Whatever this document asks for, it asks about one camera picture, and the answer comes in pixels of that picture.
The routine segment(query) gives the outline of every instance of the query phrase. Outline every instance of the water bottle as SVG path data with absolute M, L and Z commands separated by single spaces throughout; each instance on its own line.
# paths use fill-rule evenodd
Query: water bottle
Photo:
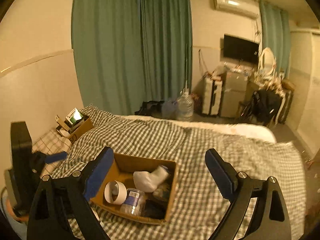
M 181 97 L 177 99 L 178 102 L 178 114 L 177 120 L 179 121 L 191 121 L 194 109 L 194 102 L 189 95 L 189 89 L 184 89 Z

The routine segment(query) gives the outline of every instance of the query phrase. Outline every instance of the curtain fold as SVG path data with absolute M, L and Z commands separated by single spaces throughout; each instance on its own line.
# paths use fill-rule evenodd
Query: curtain fold
M 74 0 L 71 38 L 85 106 L 133 114 L 145 100 L 138 0 Z
M 147 98 L 176 98 L 191 86 L 190 0 L 140 0 L 142 57 Z
M 260 0 L 260 14 L 262 21 L 262 47 L 269 47 L 273 51 L 277 62 L 277 72 L 283 69 L 285 76 L 289 73 L 289 56 L 291 50 L 291 36 L 288 12 Z

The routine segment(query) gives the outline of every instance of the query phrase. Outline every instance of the air conditioner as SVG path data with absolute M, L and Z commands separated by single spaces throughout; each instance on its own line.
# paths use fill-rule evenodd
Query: air conditioner
M 240 14 L 252 19 L 256 19 L 259 15 L 258 6 L 238 0 L 214 0 L 214 6 L 216 10 Z

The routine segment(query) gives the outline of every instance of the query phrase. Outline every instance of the screw head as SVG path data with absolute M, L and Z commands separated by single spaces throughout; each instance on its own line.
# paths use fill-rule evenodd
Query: screw head
M 42 180 L 43 181 L 48 181 L 50 179 L 50 176 L 49 175 L 44 175 L 43 177 L 42 177 Z
M 81 174 L 81 171 L 74 171 L 74 172 L 72 173 L 72 176 L 74 176 L 74 177 L 79 177 L 80 174 Z
M 238 176 L 242 179 L 245 179 L 247 177 L 247 174 L 245 172 L 241 171 L 238 173 Z
M 275 177 L 270 177 L 269 180 L 272 182 L 272 183 L 276 183 L 277 182 L 277 179 Z

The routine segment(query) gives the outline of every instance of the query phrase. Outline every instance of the television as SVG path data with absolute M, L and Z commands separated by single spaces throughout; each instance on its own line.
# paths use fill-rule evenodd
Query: television
M 223 57 L 258 64 L 259 44 L 236 36 L 224 35 Z

